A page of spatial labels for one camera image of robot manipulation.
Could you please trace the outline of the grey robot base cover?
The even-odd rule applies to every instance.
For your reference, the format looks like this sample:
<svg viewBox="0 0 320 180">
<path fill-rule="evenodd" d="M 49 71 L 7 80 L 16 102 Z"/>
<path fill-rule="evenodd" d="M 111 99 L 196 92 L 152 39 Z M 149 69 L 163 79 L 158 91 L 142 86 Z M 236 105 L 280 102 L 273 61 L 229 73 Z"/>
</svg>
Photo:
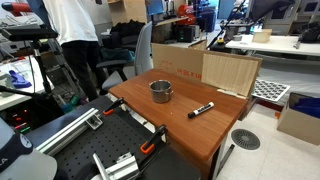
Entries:
<svg viewBox="0 0 320 180">
<path fill-rule="evenodd" d="M 0 180 L 53 180 L 56 160 L 0 119 Z"/>
</svg>

